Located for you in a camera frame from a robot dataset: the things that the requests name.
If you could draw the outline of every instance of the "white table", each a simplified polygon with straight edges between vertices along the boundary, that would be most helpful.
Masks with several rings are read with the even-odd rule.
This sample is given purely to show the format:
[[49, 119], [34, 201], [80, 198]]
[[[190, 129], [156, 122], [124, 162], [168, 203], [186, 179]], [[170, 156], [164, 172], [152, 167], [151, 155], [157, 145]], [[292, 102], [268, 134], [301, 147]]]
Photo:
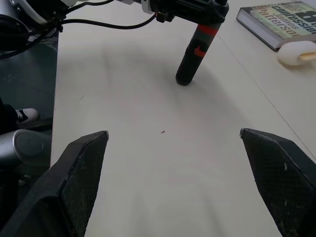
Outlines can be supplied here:
[[[174, 77], [195, 24], [174, 19], [133, 31], [65, 26], [52, 162], [80, 136], [110, 133], [86, 237], [280, 236], [257, 191], [239, 130], [272, 132], [311, 154], [296, 136], [299, 128], [288, 125], [253, 77], [255, 69], [251, 74], [245, 65], [250, 55], [241, 55], [242, 46], [258, 47], [267, 62], [274, 55], [235, 23], [239, 6], [231, 4], [220, 38], [187, 87]], [[72, 17], [132, 25], [149, 16], [140, 5], [114, 2]], [[235, 48], [233, 39], [243, 37]], [[290, 74], [268, 63], [281, 78]]]

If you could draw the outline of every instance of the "black cylinder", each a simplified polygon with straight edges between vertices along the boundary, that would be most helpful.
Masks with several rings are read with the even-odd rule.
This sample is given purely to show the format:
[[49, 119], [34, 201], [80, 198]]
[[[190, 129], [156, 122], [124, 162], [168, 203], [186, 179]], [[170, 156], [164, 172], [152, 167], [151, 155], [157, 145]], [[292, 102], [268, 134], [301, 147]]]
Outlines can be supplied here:
[[221, 24], [198, 25], [176, 74], [180, 85], [191, 83]]

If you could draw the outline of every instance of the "cable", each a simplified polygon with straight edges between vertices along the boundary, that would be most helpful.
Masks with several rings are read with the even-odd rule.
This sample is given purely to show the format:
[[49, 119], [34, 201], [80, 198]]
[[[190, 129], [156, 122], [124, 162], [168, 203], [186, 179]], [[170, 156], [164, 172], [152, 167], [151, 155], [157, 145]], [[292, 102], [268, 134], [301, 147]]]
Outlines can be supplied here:
[[105, 4], [108, 4], [108, 3], [111, 3], [113, 2], [114, 0], [106, 0], [106, 1], [101, 1], [101, 2], [89, 2], [89, 1], [86, 1], [86, 2], [83, 2], [83, 3], [80, 3], [76, 6], [73, 6], [71, 8], [68, 8], [67, 10], [64, 11], [64, 13], [67, 15], [68, 13], [70, 12], [73, 12], [79, 8], [82, 8], [83, 6], [87, 6], [87, 5], [90, 5], [90, 6], [101, 6], [101, 5], [105, 5]]
[[153, 15], [147, 21], [140, 23], [138, 25], [134, 25], [134, 26], [117, 26], [117, 25], [112, 25], [112, 24], [108, 24], [108, 23], [103, 23], [103, 22], [98, 22], [98, 21], [90, 21], [90, 20], [84, 20], [84, 19], [63, 20], [60, 22], [60, 24], [65, 25], [65, 24], [70, 24], [70, 23], [83, 23], [83, 24], [102, 26], [102, 27], [107, 27], [107, 28], [112, 28], [112, 29], [132, 30], [132, 29], [137, 29], [137, 28], [146, 26], [147, 24], [151, 23], [155, 18], [156, 18], [156, 16]]
[[45, 36], [48, 35], [48, 33], [50, 33], [53, 29], [50, 29], [46, 32], [44, 32], [43, 34], [41, 34], [39, 37], [37, 37], [33, 42], [27, 44], [26, 46], [24, 46], [23, 48], [21, 49], [18, 49], [16, 51], [13, 51], [13, 52], [10, 52], [10, 53], [6, 53], [6, 54], [3, 54], [3, 55], [0, 55], [0, 60], [1, 59], [5, 59], [5, 58], [10, 58], [10, 57], [13, 57], [15, 55], [18, 55], [20, 53], [23, 53], [25, 52], [26, 50], [32, 48], [34, 45], [40, 43], [42, 41], [42, 39], [45, 38]]

